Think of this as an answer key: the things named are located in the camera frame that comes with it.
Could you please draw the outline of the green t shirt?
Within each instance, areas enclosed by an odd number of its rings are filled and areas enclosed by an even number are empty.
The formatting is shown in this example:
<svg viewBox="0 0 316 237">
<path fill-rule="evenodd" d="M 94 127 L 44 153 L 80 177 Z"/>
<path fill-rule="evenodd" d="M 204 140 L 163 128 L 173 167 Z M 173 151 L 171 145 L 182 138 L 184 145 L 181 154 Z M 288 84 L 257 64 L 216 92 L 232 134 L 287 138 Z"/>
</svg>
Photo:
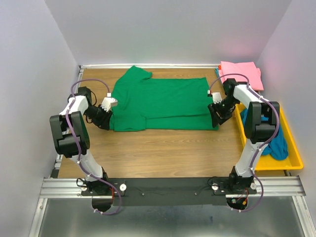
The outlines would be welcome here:
<svg viewBox="0 0 316 237">
<path fill-rule="evenodd" d="M 115 132 L 146 129 L 218 130 L 208 105 L 207 79 L 155 79 L 133 66 L 117 80 L 112 96 L 118 100 L 110 129 Z"/>
</svg>

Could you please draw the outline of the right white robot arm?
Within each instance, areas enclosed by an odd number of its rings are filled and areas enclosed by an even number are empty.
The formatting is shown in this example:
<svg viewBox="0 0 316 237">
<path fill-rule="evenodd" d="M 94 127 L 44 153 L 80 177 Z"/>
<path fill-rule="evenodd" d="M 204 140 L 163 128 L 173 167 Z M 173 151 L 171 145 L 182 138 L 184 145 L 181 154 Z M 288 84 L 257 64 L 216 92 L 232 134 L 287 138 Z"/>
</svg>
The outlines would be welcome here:
<svg viewBox="0 0 316 237">
<path fill-rule="evenodd" d="M 247 109 L 243 126 L 246 143 L 229 176 L 214 178 L 213 182 L 223 189 L 224 194 L 240 194 L 251 187 L 254 170 L 263 150 L 278 134 L 280 106 L 278 102 L 270 102 L 260 96 L 249 82 L 227 79 L 223 89 L 225 98 L 219 92 L 207 92 L 213 100 L 208 105 L 212 126 L 222 125 L 232 117 L 236 105 L 243 104 Z"/>
</svg>

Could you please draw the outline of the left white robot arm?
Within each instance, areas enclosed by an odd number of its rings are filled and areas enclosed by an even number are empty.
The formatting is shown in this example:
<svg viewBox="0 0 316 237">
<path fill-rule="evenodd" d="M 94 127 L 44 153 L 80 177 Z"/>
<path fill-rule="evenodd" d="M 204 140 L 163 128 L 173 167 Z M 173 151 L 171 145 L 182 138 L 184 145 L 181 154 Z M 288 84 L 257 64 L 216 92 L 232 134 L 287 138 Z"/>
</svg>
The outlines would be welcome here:
<svg viewBox="0 0 316 237">
<path fill-rule="evenodd" d="M 68 98 L 66 108 L 49 119 L 57 154 L 71 159 L 85 175 L 78 185 L 85 192 L 106 195 L 112 189 L 104 168 L 97 163 L 90 151 L 90 138 L 85 120 L 99 129 L 109 130 L 112 108 L 118 104 L 110 92 L 96 105 L 88 87 L 79 87 Z"/>
</svg>

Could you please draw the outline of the teal folded t shirt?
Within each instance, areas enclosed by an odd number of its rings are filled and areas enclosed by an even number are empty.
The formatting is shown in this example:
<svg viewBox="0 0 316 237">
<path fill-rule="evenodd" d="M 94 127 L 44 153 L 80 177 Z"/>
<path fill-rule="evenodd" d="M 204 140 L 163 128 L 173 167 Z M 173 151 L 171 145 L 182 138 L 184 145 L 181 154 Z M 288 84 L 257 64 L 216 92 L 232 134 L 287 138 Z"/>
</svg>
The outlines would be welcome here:
<svg viewBox="0 0 316 237">
<path fill-rule="evenodd" d="M 223 75 L 222 71 L 219 68 L 215 69 L 215 74 L 217 77 L 221 77 Z"/>
</svg>

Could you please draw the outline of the blue crumpled t shirt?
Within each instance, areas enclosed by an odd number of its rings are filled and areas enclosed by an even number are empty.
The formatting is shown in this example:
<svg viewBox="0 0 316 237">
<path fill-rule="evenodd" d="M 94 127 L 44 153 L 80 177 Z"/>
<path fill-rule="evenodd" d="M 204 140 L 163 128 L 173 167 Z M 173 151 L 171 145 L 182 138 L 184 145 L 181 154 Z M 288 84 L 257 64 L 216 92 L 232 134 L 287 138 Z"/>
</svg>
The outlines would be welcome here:
<svg viewBox="0 0 316 237">
<path fill-rule="evenodd" d="M 285 160 L 288 157 L 289 153 L 287 142 L 284 138 L 284 133 L 281 125 L 279 125 L 277 136 L 263 150 L 262 155 L 271 155 L 272 158 L 276 160 Z"/>
</svg>

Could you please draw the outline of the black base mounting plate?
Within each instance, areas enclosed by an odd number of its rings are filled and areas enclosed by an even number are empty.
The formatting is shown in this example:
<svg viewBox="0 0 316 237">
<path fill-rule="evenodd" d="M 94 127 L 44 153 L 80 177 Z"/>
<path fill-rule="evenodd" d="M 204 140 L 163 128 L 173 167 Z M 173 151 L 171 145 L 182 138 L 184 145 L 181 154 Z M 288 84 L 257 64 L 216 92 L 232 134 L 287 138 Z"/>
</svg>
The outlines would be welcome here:
<svg viewBox="0 0 316 237">
<path fill-rule="evenodd" d="M 81 195 L 100 211 L 114 206 L 223 205 L 244 210 L 256 194 L 253 178 L 109 178 L 107 184 L 77 179 Z"/>
</svg>

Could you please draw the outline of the yellow plastic bin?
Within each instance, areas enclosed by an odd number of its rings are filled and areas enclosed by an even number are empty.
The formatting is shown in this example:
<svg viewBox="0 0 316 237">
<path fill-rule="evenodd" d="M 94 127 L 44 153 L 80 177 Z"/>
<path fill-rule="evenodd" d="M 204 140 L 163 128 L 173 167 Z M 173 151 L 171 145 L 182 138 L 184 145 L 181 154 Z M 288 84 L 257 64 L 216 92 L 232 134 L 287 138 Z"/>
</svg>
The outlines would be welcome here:
<svg viewBox="0 0 316 237">
<path fill-rule="evenodd" d="M 237 121 L 237 126 L 240 133 L 240 139 L 242 147 L 244 148 L 246 143 L 246 136 L 244 134 L 244 128 L 242 125 L 242 119 L 240 113 L 245 109 L 245 106 L 237 104 L 234 114 Z M 291 130 L 289 128 L 287 119 L 283 112 L 282 107 L 280 107 L 280 126 L 283 131 L 284 138 L 287 142 L 288 157 L 284 160 L 276 160 L 271 155 L 261 156 L 257 165 L 256 171 L 271 171 L 271 170 L 301 170 L 304 165 L 300 157 L 299 151 L 296 147 L 295 141 L 293 139 Z"/>
</svg>

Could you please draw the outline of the aluminium frame rail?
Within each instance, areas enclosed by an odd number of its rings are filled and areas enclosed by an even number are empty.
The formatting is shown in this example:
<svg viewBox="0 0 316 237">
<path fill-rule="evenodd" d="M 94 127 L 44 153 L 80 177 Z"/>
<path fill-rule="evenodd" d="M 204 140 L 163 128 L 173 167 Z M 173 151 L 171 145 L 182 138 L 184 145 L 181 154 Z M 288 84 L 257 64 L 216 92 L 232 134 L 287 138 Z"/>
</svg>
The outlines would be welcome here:
<svg viewBox="0 0 316 237">
<path fill-rule="evenodd" d="M 105 131 L 88 126 L 92 154 L 110 178 L 210 178 L 226 175 L 241 155 L 236 121 L 219 131 Z M 38 237 L 313 237 L 298 176 L 262 177 L 244 213 L 220 205 L 128 206 L 115 215 L 92 209 L 76 185 L 79 168 L 61 159 L 62 177 L 42 182 L 30 236 Z"/>
</svg>

